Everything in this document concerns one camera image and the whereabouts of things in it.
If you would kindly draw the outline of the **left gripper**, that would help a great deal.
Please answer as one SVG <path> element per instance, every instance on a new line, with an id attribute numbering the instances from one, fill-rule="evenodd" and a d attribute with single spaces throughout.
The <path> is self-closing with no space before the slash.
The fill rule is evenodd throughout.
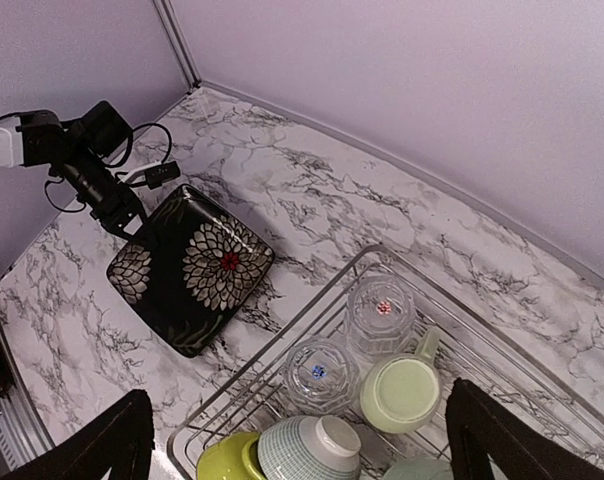
<path id="1" fill-rule="evenodd" d="M 90 215 L 107 232 L 147 250 L 157 248 L 157 237 L 146 222 L 146 212 L 140 199 L 100 160 L 74 159 L 57 164 L 56 170 L 76 190 L 79 199 L 91 208 Z M 137 230 L 131 233 L 128 226 L 137 226 Z"/>

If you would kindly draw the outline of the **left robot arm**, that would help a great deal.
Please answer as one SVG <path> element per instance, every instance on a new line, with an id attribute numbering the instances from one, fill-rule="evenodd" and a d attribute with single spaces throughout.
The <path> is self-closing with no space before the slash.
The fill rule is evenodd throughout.
<path id="1" fill-rule="evenodd" d="M 68 183 L 76 200 L 112 235 L 152 250 L 157 247 L 145 208 L 105 160 L 121 145 L 132 151 L 131 126 L 107 101 L 62 121 L 50 110 L 0 116 L 0 167 L 49 167 L 47 186 Z"/>

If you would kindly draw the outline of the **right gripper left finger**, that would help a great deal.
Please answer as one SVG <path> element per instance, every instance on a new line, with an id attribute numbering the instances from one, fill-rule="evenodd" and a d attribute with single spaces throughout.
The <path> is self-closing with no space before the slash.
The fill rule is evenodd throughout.
<path id="1" fill-rule="evenodd" d="M 66 441 L 6 479 L 147 479 L 154 449 L 150 397 L 134 389 Z"/>

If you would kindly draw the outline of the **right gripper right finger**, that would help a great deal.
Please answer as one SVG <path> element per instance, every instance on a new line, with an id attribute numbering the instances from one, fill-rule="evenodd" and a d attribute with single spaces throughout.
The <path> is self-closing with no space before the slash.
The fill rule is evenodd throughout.
<path id="1" fill-rule="evenodd" d="M 604 479 L 604 470 L 543 437 L 470 380 L 458 378 L 445 420 L 455 479 Z"/>

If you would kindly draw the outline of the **black floral square plate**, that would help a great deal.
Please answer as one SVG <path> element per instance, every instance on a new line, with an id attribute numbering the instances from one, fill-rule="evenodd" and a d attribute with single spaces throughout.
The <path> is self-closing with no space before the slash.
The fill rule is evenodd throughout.
<path id="1" fill-rule="evenodd" d="M 193 358 L 231 320 L 274 261 L 256 233 L 188 184 L 151 214 L 153 249 L 127 243 L 106 276 L 173 350 Z"/>

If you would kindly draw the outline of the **light green round plate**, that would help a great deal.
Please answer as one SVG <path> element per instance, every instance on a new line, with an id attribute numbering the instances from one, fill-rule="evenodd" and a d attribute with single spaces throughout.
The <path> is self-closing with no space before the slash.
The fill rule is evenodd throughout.
<path id="1" fill-rule="evenodd" d="M 382 480 L 450 480 L 452 468 L 443 460 L 430 458 L 404 459 L 393 464 Z"/>

